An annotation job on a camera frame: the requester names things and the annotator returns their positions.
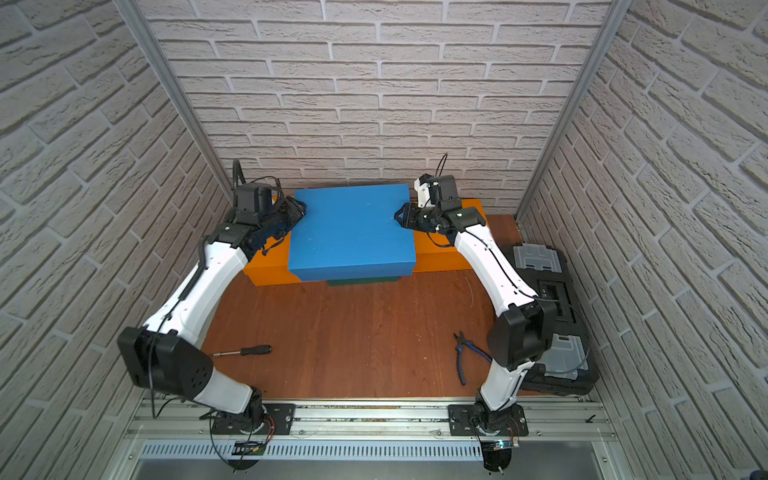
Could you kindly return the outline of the blue shoebox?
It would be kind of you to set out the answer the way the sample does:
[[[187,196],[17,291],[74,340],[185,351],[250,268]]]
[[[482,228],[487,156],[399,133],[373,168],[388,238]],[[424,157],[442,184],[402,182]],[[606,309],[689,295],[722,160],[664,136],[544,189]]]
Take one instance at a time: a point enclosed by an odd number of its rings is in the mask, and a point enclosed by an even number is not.
[[[414,232],[394,215],[405,184],[297,190],[306,214],[291,231],[288,270],[303,282],[404,277],[417,263]]]

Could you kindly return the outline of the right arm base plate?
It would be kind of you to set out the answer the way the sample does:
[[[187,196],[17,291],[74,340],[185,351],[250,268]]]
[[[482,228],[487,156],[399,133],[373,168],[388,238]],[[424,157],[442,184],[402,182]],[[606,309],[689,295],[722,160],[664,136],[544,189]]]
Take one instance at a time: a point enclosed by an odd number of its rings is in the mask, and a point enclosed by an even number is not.
[[[529,435],[524,410],[518,403],[498,411],[489,410],[482,402],[451,404],[447,413],[452,436],[512,435],[518,438]]]

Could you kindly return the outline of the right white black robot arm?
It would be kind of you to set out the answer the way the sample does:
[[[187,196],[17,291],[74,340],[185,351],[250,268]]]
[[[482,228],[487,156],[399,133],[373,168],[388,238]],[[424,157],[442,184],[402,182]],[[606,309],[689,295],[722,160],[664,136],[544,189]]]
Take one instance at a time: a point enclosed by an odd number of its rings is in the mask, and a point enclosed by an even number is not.
[[[405,229],[445,236],[472,267],[497,315],[487,335],[490,368],[479,389],[480,411],[491,422],[516,403],[526,374],[548,349],[545,324],[556,317],[557,308],[520,277],[485,217],[463,206],[453,176],[423,174],[414,190],[417,200],[404,204],[395,220]]]

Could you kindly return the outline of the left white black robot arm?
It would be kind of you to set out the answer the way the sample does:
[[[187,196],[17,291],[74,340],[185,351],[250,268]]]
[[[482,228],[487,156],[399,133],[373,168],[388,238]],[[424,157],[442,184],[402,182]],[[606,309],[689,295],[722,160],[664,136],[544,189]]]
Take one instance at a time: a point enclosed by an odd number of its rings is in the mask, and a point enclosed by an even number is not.
[[[197,343],[231,281],[256,253],[267,253],[269,240],[284,240],[307,206],[264,183],[234,193],[234,207],[199,241],[191,273],[142,326],[125,328],[117,345],[135,386],[207,406],[253,432],[265,423],[261,392],[218,371]]]

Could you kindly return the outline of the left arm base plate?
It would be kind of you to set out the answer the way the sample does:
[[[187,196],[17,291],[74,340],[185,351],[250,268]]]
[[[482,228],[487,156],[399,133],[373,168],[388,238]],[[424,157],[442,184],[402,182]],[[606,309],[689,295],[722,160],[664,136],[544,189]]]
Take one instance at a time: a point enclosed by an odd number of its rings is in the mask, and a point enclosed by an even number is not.
[[[241,414],[216,412],[210,418],[213,435],[290,434],[297,405],[292,403],[262,403],[247,408]]]

